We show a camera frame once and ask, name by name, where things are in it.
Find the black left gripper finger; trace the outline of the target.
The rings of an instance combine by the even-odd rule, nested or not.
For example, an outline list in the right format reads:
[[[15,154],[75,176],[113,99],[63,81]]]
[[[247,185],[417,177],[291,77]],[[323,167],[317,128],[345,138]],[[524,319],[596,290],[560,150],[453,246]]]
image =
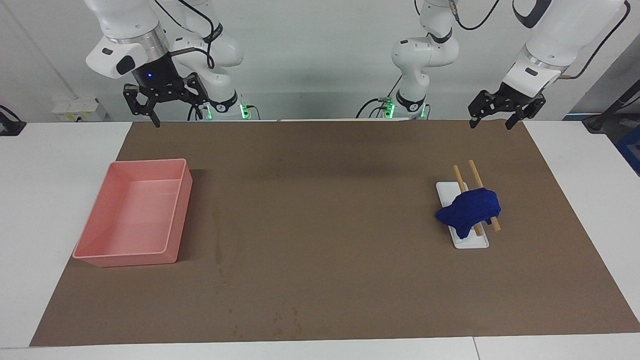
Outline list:
[[[471,129],[475,129],[487,116],[493,116],[501,111],[500,107],[496,107],[496,99],[498,96],[494,93],[490,93],[486,89],[480,91],[475,98],[468,105],[468,112],[470,114],[469,125]]]
[[[512,128],[514,128],[519,121],[534,118],[542,109],[542,107],[544,107],[546,102],[546,98],[538,97],[535,98],[535,100],[533,100],[530,104],[524,105],[524,107],[522,107],[521,105],[517,105],[512,115],[505,122],[506,129],[512,130]]]

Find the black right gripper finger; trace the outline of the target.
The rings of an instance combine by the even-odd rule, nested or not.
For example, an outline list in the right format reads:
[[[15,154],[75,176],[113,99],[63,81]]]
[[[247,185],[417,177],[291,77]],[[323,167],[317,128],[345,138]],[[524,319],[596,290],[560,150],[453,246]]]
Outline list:
[[[204,115],[201,107],[208,102],[208,93],[201,82],[201,78],[196,72],[192,72],[190,75],[183,77],[182,82],[182,101],[190,105],[187,112],[187,120],[190,120],[192,116],[195,116],[196,120],[202,120]]]
[[[155,112],[155,107],[158,104],[158,101],[155,99],[155,96],[148,96],[143,91],[147,91],[147,88],[141,88],[134,84],[123,85],[123,97],[125,98],[131,114],[133,114],[133,116],[146,116],[151,120],[151,123],[153,123],[156,128],[160,128],[161,122]],[[142,104],[138,99],[141,95],[146,97],[146,102],[144,104]]]

